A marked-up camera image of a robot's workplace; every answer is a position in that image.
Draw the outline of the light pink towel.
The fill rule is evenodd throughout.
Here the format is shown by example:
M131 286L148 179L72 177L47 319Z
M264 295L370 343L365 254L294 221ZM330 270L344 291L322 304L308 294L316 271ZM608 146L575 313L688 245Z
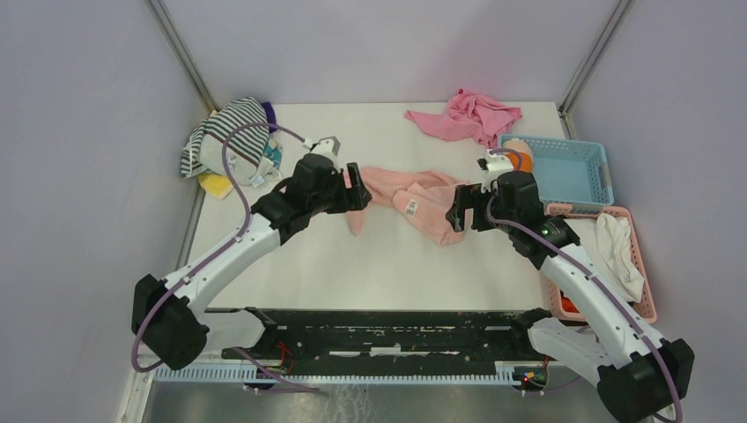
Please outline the light pink towel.
M370 205L397 211L419 232L439 246L463 240L446 219L455 190L467 182L439 171L399 172L362 167L361 181L371 194Z

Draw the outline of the orange cartoon towel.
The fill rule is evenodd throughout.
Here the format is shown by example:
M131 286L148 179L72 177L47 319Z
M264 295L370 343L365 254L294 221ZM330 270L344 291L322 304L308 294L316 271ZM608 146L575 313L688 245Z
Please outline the orange cartoon towel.
M519 138L510 138L503 143L504 153L515 170L531 173L534 167L534 156L529 144Z

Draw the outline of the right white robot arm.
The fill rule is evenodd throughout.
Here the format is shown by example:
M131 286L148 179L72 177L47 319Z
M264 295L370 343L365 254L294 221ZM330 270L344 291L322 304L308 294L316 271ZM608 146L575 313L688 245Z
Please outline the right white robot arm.
M446 219L457 233L468 221L475 231L499 229L515 251L558 286L583 315L593 337L566 327L543 309L522 315L510 333L511 353L530 360L538 353L564 364L593 385L618 422L684 419L694 352L669 341L647 323L599 273L581 238L561 216L544 211L535 177L509 171L486 184L458 185Z

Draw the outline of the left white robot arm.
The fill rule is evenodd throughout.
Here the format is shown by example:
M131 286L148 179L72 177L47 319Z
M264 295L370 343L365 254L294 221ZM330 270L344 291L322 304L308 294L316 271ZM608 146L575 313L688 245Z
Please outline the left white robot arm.
M208 343L202 314L244 270L308 228L314 216L362 211L371 200L357 163L341 170L326 156L304 155L292 175L259 197L219 245L164 278L147 274L136 282L133 347L145 344L158 366L185 368Z

